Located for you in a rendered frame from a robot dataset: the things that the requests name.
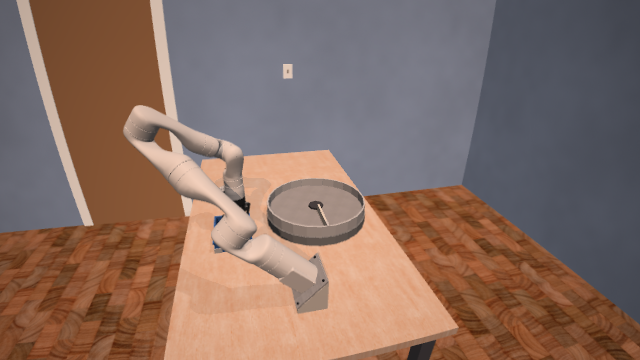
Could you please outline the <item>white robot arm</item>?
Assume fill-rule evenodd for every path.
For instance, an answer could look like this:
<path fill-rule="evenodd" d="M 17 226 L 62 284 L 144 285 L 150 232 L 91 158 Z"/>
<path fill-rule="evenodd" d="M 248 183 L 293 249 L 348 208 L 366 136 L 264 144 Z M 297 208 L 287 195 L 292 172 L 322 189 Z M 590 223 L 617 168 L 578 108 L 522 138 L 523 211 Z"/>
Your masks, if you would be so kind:
<path fill-rule="evenodd" d="M 154 140 L 160 128 L 172 132 L 193 153 L 213 157 L 219 149 L 214 157 L 226 163 L 224 186 L 218 188 L 189 156 L 161 149 Z M 218 247 L 261 268 L 301 294 L 316 284 L 317 267 L 307 259 L 267 234 L 249 240 L 257 231 L 257 225 L 234 202 L 245 196 L 244 156 L 239 147 L 195 131 L 143 105 L 133 108 L 123 134 L 180 195 L 213 204 L 224 212 L 225 216 L 211 231 Z"/>

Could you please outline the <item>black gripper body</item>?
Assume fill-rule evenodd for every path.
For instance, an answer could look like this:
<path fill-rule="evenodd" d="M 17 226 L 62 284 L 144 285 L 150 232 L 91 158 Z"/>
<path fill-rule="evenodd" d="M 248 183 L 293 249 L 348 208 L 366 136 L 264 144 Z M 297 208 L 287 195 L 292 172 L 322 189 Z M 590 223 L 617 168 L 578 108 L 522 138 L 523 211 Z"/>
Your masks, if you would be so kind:
<path fill-rule="evenodd" d="M 243 205 L 243 203 L 245 203 L 245 196 L 244 196 L 242 199 L 235 200 L 234 202 L 235 202 L 239 207 L 243 207 L 243 208 L 244 208 L 244 207 L 245 207 L 245 204 Z M 241 206 L 241 205 L 243 205 L 243 206 Z"/>

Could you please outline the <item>dark blue tray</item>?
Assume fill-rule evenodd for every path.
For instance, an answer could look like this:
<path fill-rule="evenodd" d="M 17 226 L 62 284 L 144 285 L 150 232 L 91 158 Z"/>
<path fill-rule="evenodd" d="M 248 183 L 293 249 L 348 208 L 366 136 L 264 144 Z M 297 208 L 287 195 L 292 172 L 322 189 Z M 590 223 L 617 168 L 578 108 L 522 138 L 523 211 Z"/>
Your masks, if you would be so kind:
<path fill-rule="evenodd" d="M 214 216 L 214 227 L 215 225 L 222 219 L 222 216 Z M 218 247 L 214 241 L 212 242 L 212 244 L 214 245 L 214 252 L 216 253 L 223 253 L 226 252 L 224 250 L 222 250 L 220 247 Z"/>

